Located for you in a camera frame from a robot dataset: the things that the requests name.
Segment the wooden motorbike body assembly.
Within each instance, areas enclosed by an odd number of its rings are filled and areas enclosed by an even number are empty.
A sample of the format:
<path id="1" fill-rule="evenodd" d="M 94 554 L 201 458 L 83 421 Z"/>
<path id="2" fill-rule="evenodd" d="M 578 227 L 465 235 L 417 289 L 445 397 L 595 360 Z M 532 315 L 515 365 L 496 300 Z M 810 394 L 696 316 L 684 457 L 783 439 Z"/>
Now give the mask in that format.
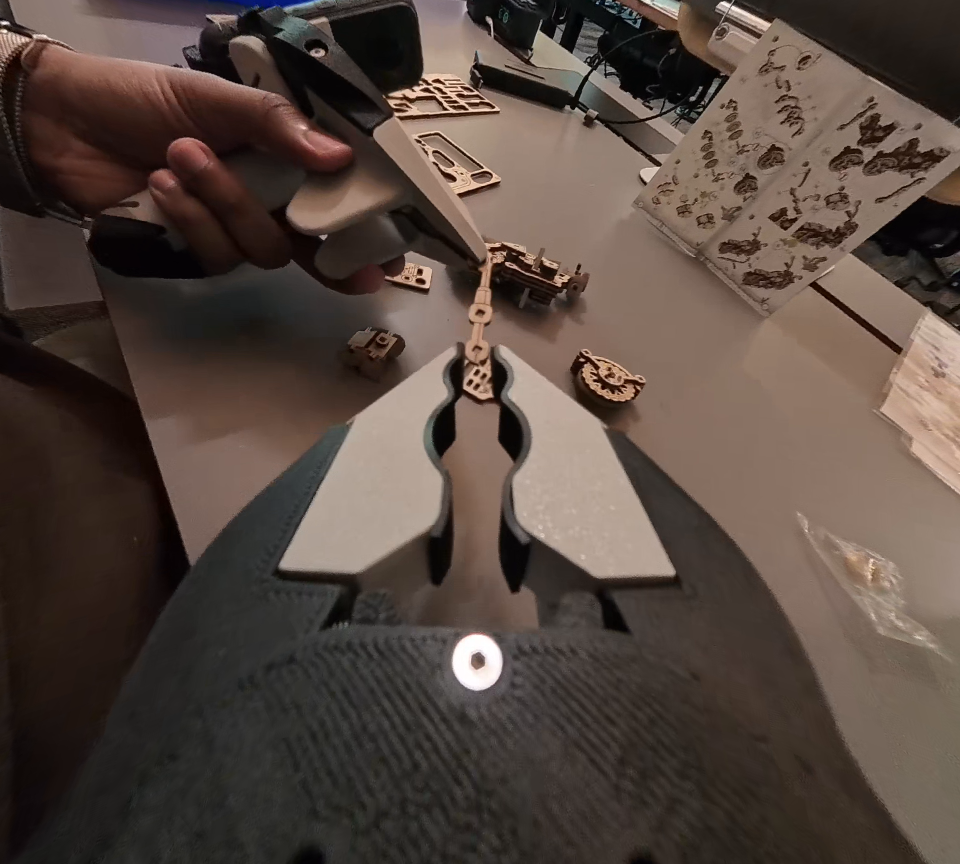
<path id="1" fill-rule="evenodd" d="M 576 265 L 567 270 L 562 263 L 525 246 L 507 242 L 487 242 L 490 284 L 502 289 L 516 305 L 550 308 L 557 301 L 574 305 L 585 292 L 590 275 Z"/>

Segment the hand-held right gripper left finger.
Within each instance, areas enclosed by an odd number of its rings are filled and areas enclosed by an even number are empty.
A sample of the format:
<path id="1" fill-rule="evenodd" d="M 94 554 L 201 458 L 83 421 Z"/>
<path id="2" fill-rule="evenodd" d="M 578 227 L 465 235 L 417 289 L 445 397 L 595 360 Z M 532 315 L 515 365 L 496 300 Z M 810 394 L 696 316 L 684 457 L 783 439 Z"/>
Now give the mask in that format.
<path id="1" fill-rule="evenodd" d="M 439 585 L 453 551 L 460 347 L 356 414 L 280 559 L 282 576 L 353 585 Z"/>

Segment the grey desk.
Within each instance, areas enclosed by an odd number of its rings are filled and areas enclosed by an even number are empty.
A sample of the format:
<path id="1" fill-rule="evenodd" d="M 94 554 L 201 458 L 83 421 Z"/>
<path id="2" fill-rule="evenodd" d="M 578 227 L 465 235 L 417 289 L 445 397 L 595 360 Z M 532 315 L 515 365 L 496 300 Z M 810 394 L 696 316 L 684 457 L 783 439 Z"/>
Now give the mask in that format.
<path id="1" fill-rule="evenodd" d="M 876 413 L 896 361 L 814 290 L 762 318 L 633 207 L 641 156 L 603 127 L 494 94 L 444 132 L 501 176 L 467 201 L 489 237 L 590 274 L 582 302 L 506 306 L 491 338 L 557 386 L 585 347 L 646 378 L 611 421 L 746 554 L 791 620 L 850 751 L 924 858 L 958 862 L 958 495 Z M 329 426 L 461 339 L 469 298 L 340 297 L 296 267 L 208 283 L 97 279 L 191 558 Z M 401 335 L 383 380 L 342 362 Z M 892 560 L 951 660 L 878 635 L 796 513 Z"/>

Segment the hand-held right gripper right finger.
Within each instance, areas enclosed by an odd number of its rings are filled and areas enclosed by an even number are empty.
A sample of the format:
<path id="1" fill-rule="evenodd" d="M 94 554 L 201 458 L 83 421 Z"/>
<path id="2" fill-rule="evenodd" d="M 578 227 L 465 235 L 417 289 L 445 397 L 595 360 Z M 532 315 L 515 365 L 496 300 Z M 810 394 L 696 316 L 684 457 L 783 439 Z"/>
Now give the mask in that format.
<path id="1" fill-rule="evenodd" d="M 492 360 L 497 438 L 511 467 L 498 538 L 510 591 L 676 582 L 609 428 L 510 348 L 498 345 Z"/>

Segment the clear bag of small parts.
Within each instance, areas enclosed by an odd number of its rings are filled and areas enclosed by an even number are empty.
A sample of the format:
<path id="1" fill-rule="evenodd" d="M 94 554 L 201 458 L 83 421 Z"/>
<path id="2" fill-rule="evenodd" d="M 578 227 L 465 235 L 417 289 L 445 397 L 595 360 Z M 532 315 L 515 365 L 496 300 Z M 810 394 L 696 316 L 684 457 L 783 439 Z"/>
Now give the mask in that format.
<path id="1" fill-rule="evenodd" d="M 904 580 L 892 560 L 810 522 L 801 512 L 796 518 L 812 551 L 874 632 L 950 660 L 939 639 L 909 614 Z"/>

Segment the silver wristband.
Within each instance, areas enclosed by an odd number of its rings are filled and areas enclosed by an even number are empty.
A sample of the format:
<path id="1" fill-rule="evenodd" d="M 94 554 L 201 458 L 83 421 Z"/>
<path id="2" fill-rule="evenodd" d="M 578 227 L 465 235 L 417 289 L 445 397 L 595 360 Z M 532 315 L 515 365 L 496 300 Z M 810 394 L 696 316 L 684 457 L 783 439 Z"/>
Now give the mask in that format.
<path id="1" fill-rule="evenodd" d="M 19 58 L 37 43 L 47 40 L 46 35 L 34 33 L 9 20 L 1 20 L 1 83 L 7 72 Z"/>

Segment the small wooden block assembly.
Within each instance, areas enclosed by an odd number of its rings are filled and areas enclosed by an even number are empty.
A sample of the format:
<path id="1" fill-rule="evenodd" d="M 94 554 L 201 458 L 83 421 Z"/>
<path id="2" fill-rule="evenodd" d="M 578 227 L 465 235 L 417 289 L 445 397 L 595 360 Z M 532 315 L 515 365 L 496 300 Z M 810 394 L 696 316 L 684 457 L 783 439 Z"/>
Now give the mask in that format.
<path id="1" fill-rule="evenodd" d="M 342 352 L 342 363 L 365 379 L 379 382 L 405 350 L 405 339 L 386 328 L 354 332 Z"/>

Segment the wooden sheet with window cutout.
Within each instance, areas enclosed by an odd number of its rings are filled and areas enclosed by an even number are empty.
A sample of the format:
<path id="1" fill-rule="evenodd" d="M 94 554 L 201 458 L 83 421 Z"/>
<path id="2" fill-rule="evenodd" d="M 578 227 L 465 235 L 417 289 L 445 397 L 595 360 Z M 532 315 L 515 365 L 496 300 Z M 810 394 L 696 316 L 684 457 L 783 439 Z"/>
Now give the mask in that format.
<path id="1" fill-rule="evenodd" d="M 415 134 L 413 140 L 458 197 L 481 193 L 501 182 L 498 174 L 441 132 Z"/>

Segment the black power adapter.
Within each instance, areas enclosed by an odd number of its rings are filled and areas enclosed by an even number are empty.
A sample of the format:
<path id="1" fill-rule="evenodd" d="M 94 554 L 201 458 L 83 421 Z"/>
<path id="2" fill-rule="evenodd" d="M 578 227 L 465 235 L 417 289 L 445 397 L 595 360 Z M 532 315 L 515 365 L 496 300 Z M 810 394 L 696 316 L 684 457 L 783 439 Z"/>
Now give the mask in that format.
<path id="1" fill-rule="evenodd" d="M 532 67 L 518 61 L 494 62 L 488 54 L 474 53 L 469 82 L 478 91 L 491 90 L 557 110 L 576 109 L 582 76 L 558 68 Z"/>

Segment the printed assembly instruction sheet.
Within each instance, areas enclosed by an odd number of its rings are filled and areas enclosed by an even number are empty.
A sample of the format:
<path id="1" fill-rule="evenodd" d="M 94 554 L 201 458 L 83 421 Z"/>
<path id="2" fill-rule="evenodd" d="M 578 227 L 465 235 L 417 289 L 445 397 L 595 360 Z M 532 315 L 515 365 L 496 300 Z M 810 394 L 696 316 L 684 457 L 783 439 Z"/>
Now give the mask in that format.
<path id="1" fill-rule="evenodd" d="M 958 164 L 955 123 L 775 21 L 633 204 L 770 316 Z"/>

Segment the wooden wheel assembly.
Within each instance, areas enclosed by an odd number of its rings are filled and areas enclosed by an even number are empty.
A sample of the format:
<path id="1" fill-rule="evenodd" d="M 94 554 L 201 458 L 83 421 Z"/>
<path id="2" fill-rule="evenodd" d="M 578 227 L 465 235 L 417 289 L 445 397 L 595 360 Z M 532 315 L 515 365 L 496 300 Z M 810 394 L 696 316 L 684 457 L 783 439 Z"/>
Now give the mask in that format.
<path id="1" fill-rule="evenodd" d="M 570 374 L 573 388 L 582 400 L 607 408 L 629 405 L 646 386 L 644 377 L 585 348 L 574 356 Z"/>

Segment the wooden sheet with angular cutouts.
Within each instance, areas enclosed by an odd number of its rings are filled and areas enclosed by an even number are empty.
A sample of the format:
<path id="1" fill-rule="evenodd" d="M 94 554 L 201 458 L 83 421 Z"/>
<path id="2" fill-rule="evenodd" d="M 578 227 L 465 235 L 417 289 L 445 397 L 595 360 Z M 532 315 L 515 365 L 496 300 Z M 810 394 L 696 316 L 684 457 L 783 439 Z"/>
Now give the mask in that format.
<path id="1" fill-rule="evenodd" d="M 411 88 L 386 96 L 401 121 L 476 117 L 499 113 L 499 107 L 470 83 L 450 74 L 424 75 Z"/>

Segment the person's left hand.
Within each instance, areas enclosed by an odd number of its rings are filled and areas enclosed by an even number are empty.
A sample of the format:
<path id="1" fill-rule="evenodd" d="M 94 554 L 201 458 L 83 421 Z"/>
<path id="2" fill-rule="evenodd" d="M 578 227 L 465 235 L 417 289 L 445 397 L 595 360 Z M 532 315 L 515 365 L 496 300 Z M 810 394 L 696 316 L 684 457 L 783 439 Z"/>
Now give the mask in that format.
<path id="1" fill-rule="evenodd" d="M 372 294 L 404 259 L 329 280 L 313 266 L 317 243 L 257 203 L 221 161 L 257 149 L 308 173 L 336 173 L 349 147 L 323 134 L 282 97 L 182 69 L 78 54 L 49 43 L 23 57 L 21 128 L 48 194 L 97 217 L 147 190 L 197 255 L 204 274 L 296 261 L 343 294 Z"/>

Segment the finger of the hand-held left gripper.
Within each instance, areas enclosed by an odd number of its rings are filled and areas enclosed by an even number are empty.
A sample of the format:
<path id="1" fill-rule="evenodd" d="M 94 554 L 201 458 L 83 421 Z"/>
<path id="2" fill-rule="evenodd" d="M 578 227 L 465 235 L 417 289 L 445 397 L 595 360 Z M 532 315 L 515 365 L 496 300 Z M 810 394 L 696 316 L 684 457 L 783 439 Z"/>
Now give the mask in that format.
<path id="1" fill-rule="evenodd" d="M 409 204 L 422 219 L 417 227 L 423 238 L 445 247 L 445 251 L 431 250 L 427 256 L 448 263 L 457 259 L 484 265 L 487 247 L 473 219 L 402 123 L 387 120 L 373 131 L 372 139 L 405 175 Z"/>

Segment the long wooden lever part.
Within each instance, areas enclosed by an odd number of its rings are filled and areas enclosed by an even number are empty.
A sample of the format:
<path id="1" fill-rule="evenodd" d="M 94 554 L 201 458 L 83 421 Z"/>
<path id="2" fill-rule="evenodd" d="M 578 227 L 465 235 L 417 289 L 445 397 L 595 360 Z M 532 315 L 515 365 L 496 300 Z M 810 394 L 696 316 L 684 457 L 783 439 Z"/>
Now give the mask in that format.
<path id="1" fill-rule="evenodd" d="M 471 331 L 463 346 L 462 390 L 478 403 L 486 403 L 495 397 L 491 347 L 485 338 L 486 329 L 494 317 L 493 268 L 494 259 L 488 254 L 479 270 L 479 285 L 467 313 Z"/>

